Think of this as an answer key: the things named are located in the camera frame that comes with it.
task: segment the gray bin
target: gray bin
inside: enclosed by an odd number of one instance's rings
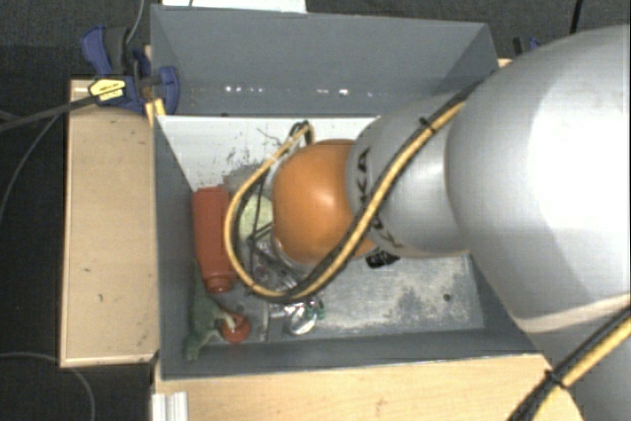
[[[359,260],[323,295],[331,315],[328,325],[325,320],[307,336],[272,342],[258,341],[254,332],[239,345],[214,343],[198,361],[187,362],[182,344],[192,298],[190,198],[202,182],[216,182],[203,181],[195,153],[207,150],[206,158],[211,158],[212,142],[218,141],[203,139],[216,135],[221,118],[310,117],[343,125],[455,92],[490,75],[497,59],[488,28],[481,24],[164,6],[153,6],[151,23],[154,66],[175,66],[182,86],[177,116],[155,128],[165,380],[533,352],[464,255],[401,259],[374,271]],[[457,273],[448,293],[434,282],[446,269]],[[389,295],[394,297],[396,290],[388,286],[409,283],[410,276],[418,279],[417,286],[399,290],[398,300],[392,300]],[[368,300],[361,289],[347,289],[353,283],[375,286],[374,298]],[[232,302],[239,290],[231,295]],[[262,305],[253,297],[244,300],[246,311],[256,313]],[[373,315],[381,301],[382,313],[387,313],[381,326],[366,324],[366,331],[335,328],[332,321],[343,317],[345,304],[349,311],[364,308]],[[401,315],[411,322],[398,325]],[[257,316],[249,316],[255,330]]]

